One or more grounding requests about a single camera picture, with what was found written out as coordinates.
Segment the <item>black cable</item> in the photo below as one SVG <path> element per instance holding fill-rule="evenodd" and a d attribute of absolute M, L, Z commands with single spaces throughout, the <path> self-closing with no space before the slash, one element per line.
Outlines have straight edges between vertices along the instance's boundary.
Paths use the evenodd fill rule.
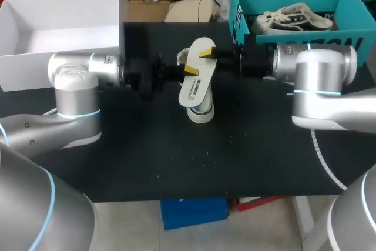
<path fill-rule="evenodd" d="M 201 1 L 202 1 L 202 0 L 200 0 L 200 2 L 199 2 L 199 6 L 197 7 L 197 23 L 200 22 L 200 4 L 201 4 Z"/>

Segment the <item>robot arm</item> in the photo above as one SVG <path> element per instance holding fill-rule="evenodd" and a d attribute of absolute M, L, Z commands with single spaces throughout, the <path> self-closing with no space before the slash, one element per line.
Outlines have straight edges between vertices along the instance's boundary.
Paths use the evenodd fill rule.
<path fill-rule="evenodd" d="M 100 138 L 98 79 L 70 66 L 54 79 L 57 114 L 14 115 L 0 119 L 0 142 L 27 157 L 80 146 Z"/>
<path fill-rule="evenodd" d="M 376 133 L 376 88 L 341 94 L 357 71 L 357 53 L 351 46 L 257 45 L 249 36 L 232 51 L 212 49 L 209 57 L 218 60 L 217 70 L 294 83 L 292 120 L 297 126 Z M 226 57 L 231 64 L 221 62 Z"/>
<path fill-rule="evenodd" d="M 334 50 L 298 54 L 293 102 L 297 126 L 376 133 L 376 89 L 341 95 L 342 85 L 350 83 L 347 68 L 344 56 Z"/>

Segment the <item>blue plastic crate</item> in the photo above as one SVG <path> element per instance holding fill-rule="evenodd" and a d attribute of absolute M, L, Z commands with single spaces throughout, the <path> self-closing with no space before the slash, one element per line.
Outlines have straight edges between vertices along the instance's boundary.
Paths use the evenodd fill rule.
<path fill-rule="evenodd" d="M 160 210 L 165 230 L 225 220 L 229 214 L 225 198 L 161 200 Z"/>

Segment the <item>white line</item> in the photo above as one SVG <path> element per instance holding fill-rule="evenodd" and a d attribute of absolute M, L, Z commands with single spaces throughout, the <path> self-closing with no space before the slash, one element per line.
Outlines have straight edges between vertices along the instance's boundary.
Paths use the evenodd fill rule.
<path fill-rule="evenodd" d="M 312 138 L 312 142 L 313 142 L 313 145 L 315 147 L 315 151 L 316 151 L 316 155 L 318 157 L 318 159 L 320 160 L 321 162 L 321 165 L 323 166 L 323 168 L 325 169 L 325 171 L 327 172 L 328 176 L 343 190 L 346 190 L 347 187 L 346 185 L 344 185 L 342 182 L 340 182 L 339 179 L 337 179 L 337 177 L 335 176 L 335 174 L 332 173 L 332 171 L 329 169 L 329 166 L 327 165 L 327 162 L 325 162 L 324 160 L 324 157 L 323 157 L 323 154 L 321 154 L 321 150 L 320 150 L 320 147 L 318 145 L 318 142 L 317 142 L 317 139 L 316 139 L 316 133 L 315 133 L 315 130 L 312 129 L 311 130 L 311 138 Z"/>

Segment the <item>shoe box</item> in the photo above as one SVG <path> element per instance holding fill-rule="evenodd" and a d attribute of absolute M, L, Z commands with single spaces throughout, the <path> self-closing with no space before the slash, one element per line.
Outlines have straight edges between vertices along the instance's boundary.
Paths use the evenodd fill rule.
<path fill-rule="evenodd" d="M 325 32 L 258 35 L 256 42 L 351 45 L 358 52 L 358 65 L 364 64 L 376 38 L 376 22 L 360 0 L 231 0 L 229 27 L 233 40 L 244 43 L 244 34 L 250 33 L 258 15 L 298 2 L 304 2 L 313 12 L 332 19 L 336 28 Z"/>

